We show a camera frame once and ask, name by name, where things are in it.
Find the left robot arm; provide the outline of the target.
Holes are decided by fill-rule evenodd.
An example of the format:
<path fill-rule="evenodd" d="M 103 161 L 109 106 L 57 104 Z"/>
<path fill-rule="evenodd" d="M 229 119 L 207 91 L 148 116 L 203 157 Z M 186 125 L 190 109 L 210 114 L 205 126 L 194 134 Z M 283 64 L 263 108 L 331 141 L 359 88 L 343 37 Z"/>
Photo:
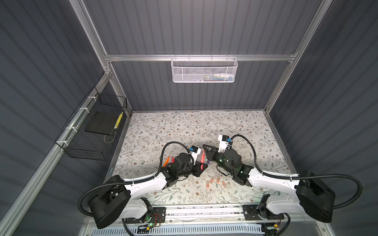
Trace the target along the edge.
<path fill-rule="evenodd" d="M 143 180 L 132 180 L 131 184 L 119 175 L 111 177 L 104 186 L 94 191 L 89 208 L 98 229 L 104 229 L 119 218 L 134 218 L 147 222 L 152 218 L 153 208 L 143 196 L 175 185 L 180 177 L 199 177 L 208 165 L 196 161 L 188 153 L 180 153 L 173 163 L 162 167 L 157 175 Z"/>

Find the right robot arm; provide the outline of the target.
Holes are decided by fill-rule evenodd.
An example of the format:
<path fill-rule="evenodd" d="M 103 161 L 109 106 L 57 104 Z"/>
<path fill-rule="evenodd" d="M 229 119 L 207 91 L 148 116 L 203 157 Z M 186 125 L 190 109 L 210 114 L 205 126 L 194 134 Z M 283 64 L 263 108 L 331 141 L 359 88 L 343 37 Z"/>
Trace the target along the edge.
<path fill-rule="evenodd" d="M 264 194 L 254 212 L 261 219 L 283 218 L 285 213 L 306 213 L 324 223 L 332 221 L 335 193 L 320 179 L 297 180 L 297 175 L 274 174 L 259 171 L 256 167 L 243 164 L 241 155 L 234 149 L 220 150 L 203 145 L 206 157 L 241 186 L 263 187 L 281 192 L 280 196 Z"/>

